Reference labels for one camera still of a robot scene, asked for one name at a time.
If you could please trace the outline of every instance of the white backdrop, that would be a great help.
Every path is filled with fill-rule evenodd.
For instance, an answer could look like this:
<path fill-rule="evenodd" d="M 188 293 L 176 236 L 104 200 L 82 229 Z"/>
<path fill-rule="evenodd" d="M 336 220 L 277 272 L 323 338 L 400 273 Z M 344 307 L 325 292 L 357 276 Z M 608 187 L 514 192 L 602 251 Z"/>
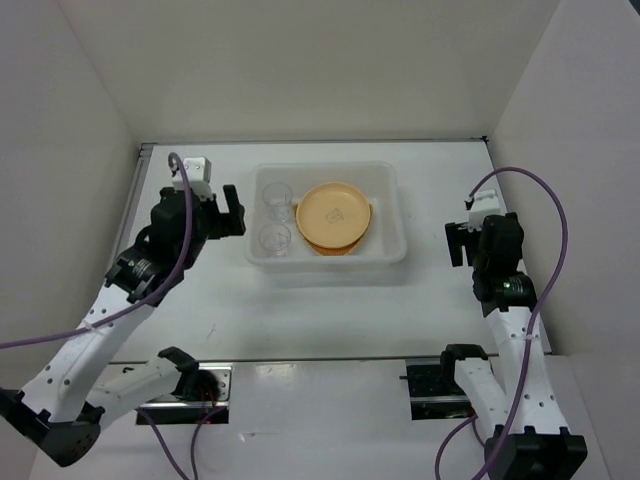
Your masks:
<path fill-rule="evenodd" d="M 628 0 L 563 0 L 491 137 L 496 166 L 519 165 L 561 197 L 566 268 L 545 311 L 614 480 L 636 478 L 640 420 L 640 15 Z M 528 179 L 500 181 L 524 223 L 539 281 L 559 249 L 553 204 Z"/>
<path fill-rule="evenodd" d="M 138 140 L 489 134 L 558 0 L 59 0 Z"/>
<path fill-rule="evenodd" d="M 0 44 L 0 341 L 8 341 L 75 328 L 91 305 L 135 148 L 55 2 L 3 1 Z M 42 367 L 56 348 L 0 351 L 0 367 Z"/>

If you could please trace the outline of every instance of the white table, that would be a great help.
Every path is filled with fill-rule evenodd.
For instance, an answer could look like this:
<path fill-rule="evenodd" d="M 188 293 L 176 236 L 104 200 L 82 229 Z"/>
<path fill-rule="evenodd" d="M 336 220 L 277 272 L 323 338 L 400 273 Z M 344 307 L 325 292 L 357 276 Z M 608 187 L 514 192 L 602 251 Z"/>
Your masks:
<path fill-rule="evenodd" d="M 388 162 L 397 173 L 409 253 L 381 282 L 373 275 L 367 285 L 283 288 L 245 260 L 244 238 L 210 241 L 115 361 L 147 361 L 172 345 L 218 361 L 430 356 L 448 343 L 497 353 L 471 291 L 471 270 L 451 267 L 444 234 L 445 223 L 466 220 L 464 199 L 492 170 L 483 142 L 155 146 L 141 167 L 120 249 L 149 223 L 159 190 L 170 185 L 171 151 L 207 157 L 213 190 L 222 197 L 222 185 L 233 183 L 245 206 L 251 171 L 263 163 Z M 544 342 L 548 350 L 546 336 Z"/>
<path fill-rule="evenodd" d="M 589 455 L 573 480 L 608 480 L 589 414 L 567 357 L 548 356 L 550 379 L 571 432 Z M 122 366 L 110 367 L 118 374 Z M 494 362 L 499 375 L 499 364 Z M 203 480 L 433 480 L 436 452 L 460 420 L 412 421 L 402 360 L 241 363 L 231 382 L 229 423 L 202 428 L 196 448 Z M 191 476 L 193 425 L 161 426 Z M 470 428 L 449 444 L 442 478 L 468 480 L 482 448 Z M 116 421 L 75 465 L 38 452 L 30 480 L 175 480 L 176 473 L 135 414 Z"/>

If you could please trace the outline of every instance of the plastic bin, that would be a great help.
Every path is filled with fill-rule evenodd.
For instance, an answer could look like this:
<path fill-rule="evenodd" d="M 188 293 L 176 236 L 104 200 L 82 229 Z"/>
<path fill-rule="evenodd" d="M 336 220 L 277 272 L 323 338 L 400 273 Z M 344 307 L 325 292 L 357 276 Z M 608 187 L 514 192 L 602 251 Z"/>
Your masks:
<path fill-rule="evenodd" d="M 253 204 L 247 211 L 245 257 L 265 272 L 340 272 L 383 268 L 407 254 L 398 186 L 393 167 L 383 162 L 300 163 L 260 165 L 254 169 Z M 295 219 L 286 225 L 291 244 L 284 258 L 269 258 L 258 243 L 260 229 L 272 222 L 262 201 L 262 190 L 273 182 L 284 182 L 293 190 L 297 204 L 311 188 L 326 182 L 345 182 L 358 187 L 373 206 L 369 229 L 358 248 L 345 256 L 320 256 L 304 241 Z"/>

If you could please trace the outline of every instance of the purple cable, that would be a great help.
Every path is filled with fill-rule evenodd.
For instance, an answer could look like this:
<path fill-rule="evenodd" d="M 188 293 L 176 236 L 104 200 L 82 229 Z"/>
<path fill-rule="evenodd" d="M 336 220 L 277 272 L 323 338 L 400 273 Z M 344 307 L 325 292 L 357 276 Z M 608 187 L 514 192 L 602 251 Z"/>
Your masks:
<path fill-rule="evenodd" d="M 177 153 L 172 152 L 169 154 L 169 166 L 172 168 L 173 172 L 175 172 L 175 167 L 177 167 L 178 170 L 180 170 L 180 174 L 182 175 L 182 179 L 184 181 L 184 198 L 185 198 L 186 212 L 188 214 L 185 215 L 184 239 L 182 240 L 182 248 L 180 250 L 180 255 L 178 256 L 178 260 L 176 261 L 176 264 L 174 265 L 173 269 L 171 270 L 167 278 L 164 280 L 164 282 L 162 282 L 160 286 L 158 286 L 158 288 L 156 288 L 152 293 L 147 295 L 145 298 L 143 298 L 139 302 L 119 311 L 118 313 L 109 315 L 108 317 L 103 318 L 102 320 L 92 324 L 91 329 L 86 327 L 81 327 L 68 332 L 54 333 L 51 335 L 44 335 L 42 337 L 27 338 L 24 340 L 14 340 L 12 342 L 0 343 L 0 350 L 3 350 L 5 348 L 24 347 L 27 345 L 36 345 L 39 343 L 54 342 L 56 340 L 63 340 L 65 338 L 72 338 L 78 335 L 82 335 L 94 328 L 99 328 L 106 325 L 107 323 L 114 322 L 124 317 L 125 315 L 128 315 L 129 313 L 137 310 L 143 305 L 154 303 L 156 300 L 160 298 L 161 295 L 165 293 L 165 291 L 173 284 L 173 281 L 182 271 L 182 266 L 184 265 L 184 261 L 187 258 L 187 253 L 189 251 L 189 244 L 191 243 L 191 229 L 193 224 L 193 218 L 192 218 L 192 215 L 190 214 L 192 210 L 192 203 L 193 203 L 193 200 L 191 198 L 191 185 L 189 183 L 189 178 L 187 177 L 187 172 L 184 168 L 182 160 L 180 159 Z"/>
<path fill-rule="evenodd" d="M 473 417 L 469 417 L 464 422 L 461 422 L 458 426 L 456 426 L 456 428 L 454 428 L 449 432 L 449 435 L 445 437 L 444 441 L 442 442 L 442 445 L 440 445 L 440 448 L 438 449 L 438 453 L 436 455 L 436 478 L 438 480 L 440 480 L 440 462 L 442 461 L 442 454 L 444 453 L 444 449 L 449 444 L 451 439 L 456 436 L 456 433 L 458 433 L 460 430 L 462 430 L 464 427 L 466 427 L 470 423 L 473 423 L 476 420 L 476 418 L 478 418 L 478 416 L 474 414 Z"/>
<path fill-rule="evenodd" d="M 151 427 L 151 430 L 153 430 L 153 433 L 156 434 L 156 437 L 158 438 L 158 442 L 160 442 L 160 446 L 162 447 L 164 454 L 167 456 L 169 463 L 171 464 L 173 469 L 178 473 L 180 478 L 182 478 L 182 480 L 191 480 L 189 477 L 187 477 L 187 474 L 184 473 L 184 471 L 180 468 L 180 465 L 178 465 L 178 462 L 176 462 L 176 459 L 173 458 L 173 455 L 171 454 L 171 450 L 169 450 L 169 447 L 167 446 L 167 442 L 164 441 L 164 437 L 162 436 L 162 433 L 160 433 L 160 430 L 158 429 L 156 422 L 154 422 L 153 418 L 151 418 L 151 415 L 149 415 L 147 412 L 145 412 L 141 408 L 136 408 L 136 412 L 138 412 L 138 414 L 140 414 L 140 416 L 147 421 L 147 423 Z"/>
<path fill-rule="evenodd" d="M 200 480 L 198 477 L 198 467 L 196 466 L 196 440 L 198 439 L 198 432 L 204 424 L 206 424 L 211 417 L 213 417 L 216 413 L 221 412 L 225 409 L 225 407 L 216 407 L 211 412 L 207 413 L 202 420 L 198 422 L 196 429 L 193 432 L 193 437 L 191 437 L 191 447 L 189 448 L 190 457 L 191 457 L 191 469 L 193 470 L 193 480 Z"/>
<path fill-rule="evenodd" d="M 473 434 L 476 437 L 476 440 L 478 440 L 478 443 L 480 444 L 480 446 L 482 448 L 484 448 L 484 442 L 482 441 L 482 437 L 480 436 L 480 433 L 478 432 L 478 416 L 476 415 L 475 418 L 473 419 L 473 422 L 471 422 L 471 428 L 473 428 Z"/>
<path fill-rule="evenodd" d="M 528 338 L 525 340 L 524 354 L 522 358 L 522 368 L 520 370 L 520 377 L 518 378 L 518 385 L 516 387 L 516 391 L 513 396 L 513 403 L 511 404 L 511 410 L 509 411 L 509 415 L 507 416 L 507 420 L 504 424 L 504 428 L 502 429 L 502 433 L 500 434 L 500 437 L 498 437 L 498 440 L 496 441 L 493 447 L 493 450 L 491 451 L 491 455 L 489 455 L 489 458 L 487 459 L 485 464 L 482 466 L 480 471 L 478 471 L 478 473 L 476 473 L 471 480 L 480 480 L 491 469 L 491 467 L 496 461 L 496 458 L 498 457 L 498 454 L 500 453 L 500 450 L 504 446 L 504 443 L 507 439 L 507 435 L 509 435 L 509 430 L 511 430 L 511 426 L 513 425 L 513 422 L 516 418 L 518 407 L 520 406 L 520 400 L 522 399 L 522 392 L 524 391 L 524 384 L 527 378 L 527 370 L 529 369 L 529 359 L 531 357 L 530 337 L 533 333 L 533 327 L 535 326 L 536 318 L 540 313 L 540 309 L 544 305 L 545 301 L 547 300 L 547 297 L 549 296 L 549 292 L 551 292 L 551 289 L 553 288 L 556 281 L 558 280 L 558 277 L 560 276 L 560 272 L 562 271 L 562 266 L 564 265 L 564 261 L 567 257 L 567 247 L 569 245 L 569 227 L 567 224 L 567 216 L 564 212 L 564 208 L 562 207 L 562 203 L 560 203 L 560 199 L 544 180 L 542 180 L 536 174 L 531 173 L 529 170 L 525 170 L 524 168 L 519 168 L 519 167 L 498 168 L 493 172 L 489 173 L 488 175 L 486 175 L 482 180 L 480 180 L 480 182 L 478 182 L 478 184 L 473 188 L 473 190 L 471 190 L 471 193 L 469 194 L 469 196 L 473 197 L 473 195 L 475 195 L 475 193 L 480 189 L 480 187 L 482 187 L 482 185 L 484 185 L 484 183 L 487 180 L 489 180 L 491 177 L 504 172 L 516 172 L 516 173 L 521 173 L 523 175 L 526 175 L 527 177 L 537 182 L 549 194 L 549 196 L 551 197 L 551 200 L 553 200 L 553 203 L 555 204 L 558 210 L 558 215 L 560 216 L 560 224 L 562 227 L 562 244 L 560 246 L 560 256 L 558 257 L 558 263 L 556 264 L 556 268 L 553 271 L 553 274 L 551 275 L 549 282 L 544 287 L 544 290 L 542 291 L 542 294 L 540 295 L 538 302 L 536 303 L 535 307 L 533 308 L 533 311 L 531 312 L 531 317 L 529 318 L 529 322 L 527 323 L 526 336 Z M 453 436 L 456 433 L 458 433 L 458 431 L 460 431 L 460 428 L 454 429 L 450 435 Z M 449 442 L 449 440 L 451 440 L 449 437 L 445 439 L 442 445 L 440 445 L 440 448 L 438 450 L 438 455 L 436 455 L 435 473 L 436 473 L 437 480 L 441 480 L 440 463 L 437 460 L 439 457 L 442 456 L 442 452 L 447 446 L 447 443 Z"/>
<path fill-rule="evenodd" d="M 198 432 L 200 431 L 200 428 L 202 428 L 202 425 L 204 425 L 206 422 L 208 422 L 209 419 L 211 419 L 211 417 L 213 417 L 215 414 L 223 411 L 224 409 L 225 409 L 225 407 L 216 407 L 216 408 L 214 408 L 207 415 L 205 415 L 205 417 L 202 420 L 200 420 L 198 422 L 198 425 L 196 426 L 196 429 L 193 432 L 193 436 L 191 437 L 191 468 L 193 468 L 193 478 L 194 478 L 194 480 L 199 480 L 198 468 L 196 467 L 196 459 L 195 459 L 195 457 L 196 457 L 196 453 L 195 453 L 196 440 L 198 438 Z M 178 462 L 176 462 L 176 459 L 173 457 L 173 454 L 171 453 L 171 450 L 169 450 L 169 447 L 167 446 L 167 442 L 165 442 L 164 437 L 162 436 L 162 433 L 160 433 L 160 429 L 158 428 L 158 425 L 156 425 L 156 423 L 153 421 L 153 418 L 151 418 L 151 415 L 149 415 L 147 412 L 145 412 L 141 408 L 136 408 L 136 412 L 138 412 L 140 414 L 140 416 L 143 417 L 147 421 L 147 423 L 151 427 L 151 430 L 153 430 L 153 433 L 155 433 L 156 437 L 158 438 L 158 442 L 160 442 L 160 447 L 162 447 L 162 451 L 166 455 L 167 460 L 169 460 L 169 463 L 171 464 L 173 469 L 176 471 L 178 476 L 180 478 L 182 478 L 182 480 L 191 480 L 187 476 L 187 474 L 184 473 L 184 470 L 182 470 L 182 468 L 180 468 L 180 465 L 178 465 Z"/>

